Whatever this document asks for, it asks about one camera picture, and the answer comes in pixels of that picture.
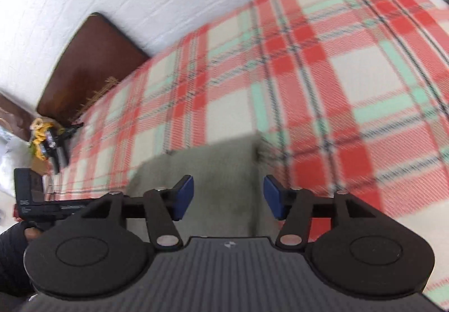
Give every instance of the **plaid blanket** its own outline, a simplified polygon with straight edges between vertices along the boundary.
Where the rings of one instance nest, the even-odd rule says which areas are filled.
[[[85,115],[55,199],[124,188],[172,149],[257,131],[286,186],[347,189],[426,238],[449,306],[449,10],[429,0],[253,0]]]

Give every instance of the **gray fabric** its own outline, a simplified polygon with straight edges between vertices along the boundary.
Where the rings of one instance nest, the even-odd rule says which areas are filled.
[[[269,155],[269,145],[259,135],[165,154],[141,165],[127,194],[140,197],[149,189],[172,188],[189,174],[194,199],[183,220],[175,223],[184,242],[190,236],[275,237],[278,224],[261,188]],[[148,240],[143,220],[130,219],[127,228]]]
[[[0,312],[19,311],[19,307],[21,307],[25,301],[25,298],[13,297],[6,293],[0,293]]]

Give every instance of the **brown wooden furniture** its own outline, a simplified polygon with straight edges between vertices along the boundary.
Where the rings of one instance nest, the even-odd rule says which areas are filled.
[[[148,59],[104,16],[93,13],[62,53],[37,112],[69,125],[91,99],[98,99]]]
[[[32,114],[0,94],[0,126],[15,136],[29,141],[33,119]]]

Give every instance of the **black sleeve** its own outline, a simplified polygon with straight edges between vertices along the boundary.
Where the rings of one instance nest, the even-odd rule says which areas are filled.
[[[0,235],[0,292],[16,297],[33,293],[30,279],[23,266],[23,253],[28,242],[26,222],[15,224]]]
[[[0,293],[0,312],[19,312],[26,300],[25,297],[13,297]]]

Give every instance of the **logo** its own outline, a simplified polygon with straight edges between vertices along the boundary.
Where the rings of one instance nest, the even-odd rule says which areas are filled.
[[[79,205],[79,206],[61,206],[62,210],[79,210],[81,208],[86,208],[86,206],[84,206],[84,205]]]
[[[232,249],[233,247],[236,247],[237,244],[234,241],[226,241],[224,244],[228,249]]]

